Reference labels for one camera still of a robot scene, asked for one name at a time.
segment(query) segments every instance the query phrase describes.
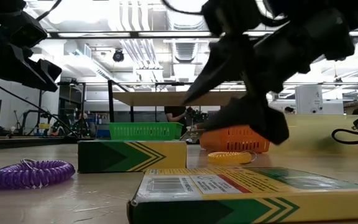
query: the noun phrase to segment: ceiling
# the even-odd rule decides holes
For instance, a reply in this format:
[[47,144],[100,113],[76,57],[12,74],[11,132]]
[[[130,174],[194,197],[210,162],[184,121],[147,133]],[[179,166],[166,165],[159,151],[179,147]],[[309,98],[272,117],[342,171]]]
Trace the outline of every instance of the ceiling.
[[[50,9],[55,1],[39,0],[28,1],[26,11],[32,16],[37,16]],[[181,0],[172,1],[172,4],[184,11],[198,11],[205,0]],[[265,11],[262,0],[257,1],[260,10]],[[42,25],[48,31],[59,32],[86,32],[86,31],[120,31],[120,30],[208,30],[205,25],[199,25],[202,18],[196,16],[178,15],[167,12],[159,0],[63,0],[55,11],[42,21]],[[274,30],[273,28],[258,26],[256,30]],[[138,58],[146,58],[145,69],[139,69],[139,63],[131,59],[133,50],[127,50],[131,46],[131,40],[118,39],[80,39],[70,40],[75,42],[77,48],[88,46],[91,50],[91,59],[78,55],[66,55],[63,62],[65,76],[74,77],[85,82],[105,82],[95,70],[89,69],[90,64],[97,64],[104,73],[108,73],[116,82],[163,82],[181,81],[192,82],[202,71],[209,57],[208,43],[211,39],[153,39],[133,41],[134,51],[136,47],[141,51]],[[155,61],[147,60],[147,51],[152,46]],[[311,65],[308,74],[296,74],[288,82],[333,82],[335,76],[341,77],[343,82],[358,82],[358,38],[354,39],[356,53],[342,62],[327,61],[320,57]],[[115,62],[112,56],[116,49],[123,49],[124,60]],[[178,60],[178,57],[189,57],[189,61]],[[284,93],[293,94],[295,86],[286,86]],[[153,91],[151,85],[132,86],[134,91]],[[161,91],[185,91],[187,87],[162,88]],[[221,86],[222,89],[243,89],[239,86]],[[325,91],[340,91],[343,94],[357,95],[358,85],[325,86]]]

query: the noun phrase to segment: table surface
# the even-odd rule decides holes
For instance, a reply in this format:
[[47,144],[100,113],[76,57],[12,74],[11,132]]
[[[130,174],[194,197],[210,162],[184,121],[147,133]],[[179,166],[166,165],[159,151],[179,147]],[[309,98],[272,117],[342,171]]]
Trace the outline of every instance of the table surface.
[[[188,167],[207,167],[199,146],[188,147]],[[41,146],[0,150],[0,168],[23,158],[61,159],[77,165],[76,145]],[[262,154],[253,166],[284,166],[358,183],[358,156],[313,153]],[[128,223],[126,203],[142,173],[75,174],[59,185],[36,190],[0,190],[0,223]]]

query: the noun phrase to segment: security camera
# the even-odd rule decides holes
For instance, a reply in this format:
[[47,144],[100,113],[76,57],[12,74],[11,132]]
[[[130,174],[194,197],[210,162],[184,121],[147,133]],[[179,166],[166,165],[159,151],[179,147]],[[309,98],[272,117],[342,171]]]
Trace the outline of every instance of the security camera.
[[112,59],[115,62],[122,62],[124,60],[124,54],[122,53],[122,49],[116,49],[116,53],[114,53]]

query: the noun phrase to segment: purple coil bracelet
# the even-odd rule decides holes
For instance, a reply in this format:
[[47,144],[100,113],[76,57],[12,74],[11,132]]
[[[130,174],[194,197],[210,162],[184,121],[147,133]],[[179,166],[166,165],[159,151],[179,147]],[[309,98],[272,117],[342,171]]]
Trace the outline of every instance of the purple coil bracelet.
[[0,189],[41,188],[68,180],[74,173],[74,166],[65,161],[23,159],[0,169]]

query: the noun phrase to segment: green plastic basket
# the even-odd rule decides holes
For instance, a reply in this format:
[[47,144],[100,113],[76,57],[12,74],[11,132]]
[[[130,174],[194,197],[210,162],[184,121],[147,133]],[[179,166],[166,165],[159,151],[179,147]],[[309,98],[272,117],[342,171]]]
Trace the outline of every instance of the green plastic basket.
[[181,137],[182,124],[159,123],[109,123],[111,140],[149,141],[177,140]]

